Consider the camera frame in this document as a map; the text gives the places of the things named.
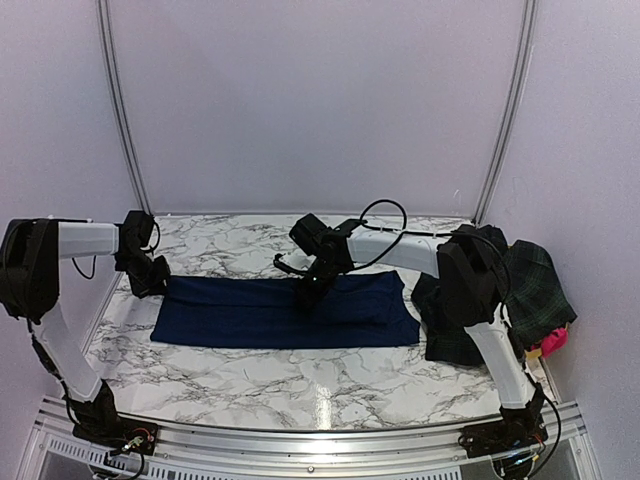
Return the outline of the navy blue t-shirt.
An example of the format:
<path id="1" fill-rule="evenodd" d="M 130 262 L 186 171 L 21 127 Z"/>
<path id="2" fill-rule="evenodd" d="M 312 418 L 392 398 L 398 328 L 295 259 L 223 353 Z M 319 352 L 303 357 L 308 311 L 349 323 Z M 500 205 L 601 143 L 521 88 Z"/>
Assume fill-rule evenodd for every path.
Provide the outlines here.
<path id="1" fill-rule="evenodd" d="M 293 278 L 175 276 L 153 342 L 226 349 L 346 349 L 411 346 L 420 325 L 394 271 L 345 275 L 311 309 L 295 302 Z"/>

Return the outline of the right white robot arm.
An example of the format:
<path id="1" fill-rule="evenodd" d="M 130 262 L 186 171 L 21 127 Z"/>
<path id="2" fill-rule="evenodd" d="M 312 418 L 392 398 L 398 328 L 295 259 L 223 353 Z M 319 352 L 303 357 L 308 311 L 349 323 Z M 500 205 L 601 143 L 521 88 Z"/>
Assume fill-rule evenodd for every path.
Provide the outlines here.
<path id="1" fill-rule="evenodd" d="M 469 429 L 467 441 L 483 440 L 515 448 L 529 439 L 543 440 L 542 386 L 524 365 L 506 307 L 509 277 L 495 246 L 471 225 L 450 233 L 411 233 L 406 228 L 374 227 L 347 219 L 330 227 L 313 214 L 289 232 L 311 262 L 300 274 L 297 297 L 311 307 L 326 296 L 340 275 L 382 264 L 438 279 L 445 319 L 471 337 L 494 380 L 501 419 Z"/>

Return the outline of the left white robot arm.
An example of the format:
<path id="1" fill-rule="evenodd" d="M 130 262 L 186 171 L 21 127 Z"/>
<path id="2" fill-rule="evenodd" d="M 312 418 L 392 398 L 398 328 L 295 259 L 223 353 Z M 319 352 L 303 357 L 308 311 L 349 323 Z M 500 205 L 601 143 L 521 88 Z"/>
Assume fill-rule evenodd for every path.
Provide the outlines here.
<path id="1" fill-rule="evenodd" d="M 140 210 L 121 223 L 57 218 L 14 219 L 1 242 L 1 304 L 23 319 L 43 366 L 62 385 L 75 422 L 106 445 L 125 438 L 114 395 L 89 365 L 68 329 L 59 302 L 61 261 L 109 256 L 137 298 L 162 295 L 170 268 L 156 256 L 155 218 Z"/>

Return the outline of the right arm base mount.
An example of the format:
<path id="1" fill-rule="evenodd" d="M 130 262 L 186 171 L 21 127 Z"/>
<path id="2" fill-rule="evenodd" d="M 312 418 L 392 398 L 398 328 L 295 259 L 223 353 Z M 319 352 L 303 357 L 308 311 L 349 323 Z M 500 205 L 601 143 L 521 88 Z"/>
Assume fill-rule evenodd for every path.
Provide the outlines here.
<path id="1" fill-rule="evenodd" d="M 540 445 L 547 439 L 548 433 L 540 420 L 526 423 L 522 419 L 502 419 L 463 427 L 458 445 L 469 458 L 477 458 Z"/>

